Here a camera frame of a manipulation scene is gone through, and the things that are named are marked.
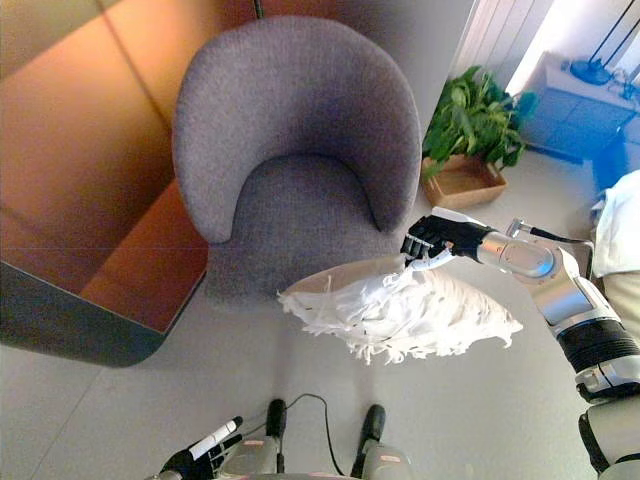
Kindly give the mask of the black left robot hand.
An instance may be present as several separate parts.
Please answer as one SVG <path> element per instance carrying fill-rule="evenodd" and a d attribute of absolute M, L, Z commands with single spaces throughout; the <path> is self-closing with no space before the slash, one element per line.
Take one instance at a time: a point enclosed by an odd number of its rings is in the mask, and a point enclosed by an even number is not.
<path fill-rule="evenodd" d="M 213 433 L 174 453 L 152 479 L 213 479 L 224 454 L 242 439 L 236 431 L 243 421 L 241 416 L 235 416 Z"/>

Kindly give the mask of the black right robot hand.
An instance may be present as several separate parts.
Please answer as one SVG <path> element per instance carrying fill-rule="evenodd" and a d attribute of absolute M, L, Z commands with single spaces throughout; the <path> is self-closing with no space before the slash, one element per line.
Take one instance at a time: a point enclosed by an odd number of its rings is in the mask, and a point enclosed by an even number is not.
<path fill-rule="evenodd" d="M 479 263 L 478 249 L 496 229 L 456 211 L 434 207 L 407 231 L 400 252 L 405 266 L 422 263 L 425 269 L 438 268 L 461 256 Z"/>

